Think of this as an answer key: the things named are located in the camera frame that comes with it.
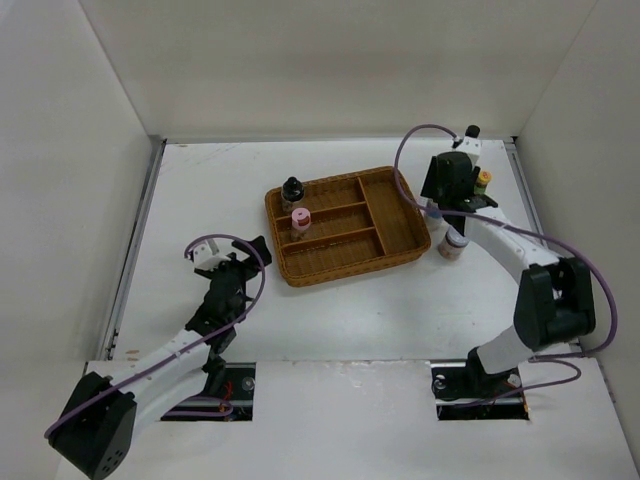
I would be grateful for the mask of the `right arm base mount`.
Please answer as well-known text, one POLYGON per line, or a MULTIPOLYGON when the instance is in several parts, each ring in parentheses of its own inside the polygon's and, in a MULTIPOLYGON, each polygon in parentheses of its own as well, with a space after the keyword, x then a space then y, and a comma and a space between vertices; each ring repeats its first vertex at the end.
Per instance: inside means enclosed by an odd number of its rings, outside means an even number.
POLYGON ((440 421, 529 420, 518 368, 474 380, 464 361, 431 364, 431 390, 440 421))

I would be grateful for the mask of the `black-cap spice bottle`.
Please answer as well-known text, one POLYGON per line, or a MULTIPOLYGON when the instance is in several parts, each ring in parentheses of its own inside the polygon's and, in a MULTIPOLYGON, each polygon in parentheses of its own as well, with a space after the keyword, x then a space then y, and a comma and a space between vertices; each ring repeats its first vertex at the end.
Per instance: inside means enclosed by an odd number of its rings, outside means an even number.
POLYGON ((281 205, 285 214, 290 214, 305 195, 303 183, 294 176, 289 177, 281 187, 281 205))

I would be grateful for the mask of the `pink-cap spice bottle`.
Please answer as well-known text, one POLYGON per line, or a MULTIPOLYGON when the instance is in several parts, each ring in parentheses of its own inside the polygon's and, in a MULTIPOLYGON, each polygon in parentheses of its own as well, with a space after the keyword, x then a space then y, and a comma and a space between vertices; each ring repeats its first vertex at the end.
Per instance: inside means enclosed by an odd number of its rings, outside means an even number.
POLYGON ((291 212, 291 240, 296 242, 304 238, 311 227, 311 213, 304 207, 298 207, 291 212))

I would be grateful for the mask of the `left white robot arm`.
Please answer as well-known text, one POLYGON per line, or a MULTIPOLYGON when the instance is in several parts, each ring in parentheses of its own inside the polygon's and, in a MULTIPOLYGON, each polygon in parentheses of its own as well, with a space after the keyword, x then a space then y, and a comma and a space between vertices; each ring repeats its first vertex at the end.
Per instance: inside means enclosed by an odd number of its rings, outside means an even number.
POLYGON ((86 373, 59 419, 45 432, 49 445, 89 479, 106 479, 125 459, 132 441, 150 424, 176 415, 192 397, 214 398, 224 387, 222 357, 236 327, 256 306, 247 284, 264 280, 272 262, 266 240, 228 236, 233 251, 220 253, 220 234, 196 238, 183 256, 209 282, 202 303, 166 344, 125 370, 86 373))

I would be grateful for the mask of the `tall clear black-cap bottle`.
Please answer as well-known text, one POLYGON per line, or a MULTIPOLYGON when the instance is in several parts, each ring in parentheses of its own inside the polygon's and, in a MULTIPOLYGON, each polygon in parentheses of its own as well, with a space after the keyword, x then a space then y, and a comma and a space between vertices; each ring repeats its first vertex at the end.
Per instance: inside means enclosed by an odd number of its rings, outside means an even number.
POLYGON ((465 130, 465 136, 472 139, 478 139, 480 135, 480 127, 478 125, 469 125, 465 130))

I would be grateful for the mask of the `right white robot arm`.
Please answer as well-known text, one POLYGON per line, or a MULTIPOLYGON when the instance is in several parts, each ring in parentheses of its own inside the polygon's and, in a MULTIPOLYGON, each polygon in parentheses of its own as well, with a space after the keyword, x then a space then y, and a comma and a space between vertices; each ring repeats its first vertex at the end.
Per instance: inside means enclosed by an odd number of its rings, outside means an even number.
POLYGON ((483 396, 535 353, 593 332, 596 318, 585 262, 517 233, 497 202, 474 193, 479 174, 468 155, 439 154, 431 159, 421 195, 440 208, 456 237, 479 245, 518 283, 512 325, 467 356, 464 384, 483 396))

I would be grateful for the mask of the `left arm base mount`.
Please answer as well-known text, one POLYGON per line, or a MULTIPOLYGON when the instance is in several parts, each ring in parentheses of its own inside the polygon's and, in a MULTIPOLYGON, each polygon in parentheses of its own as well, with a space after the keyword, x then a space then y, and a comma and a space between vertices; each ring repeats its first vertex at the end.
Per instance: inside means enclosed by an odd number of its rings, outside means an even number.
POLYGON ((209 379, 204 390, 181 402, 164 422, 250 422, 253 420, 257 365, 227 364, 223 374, 209 379))

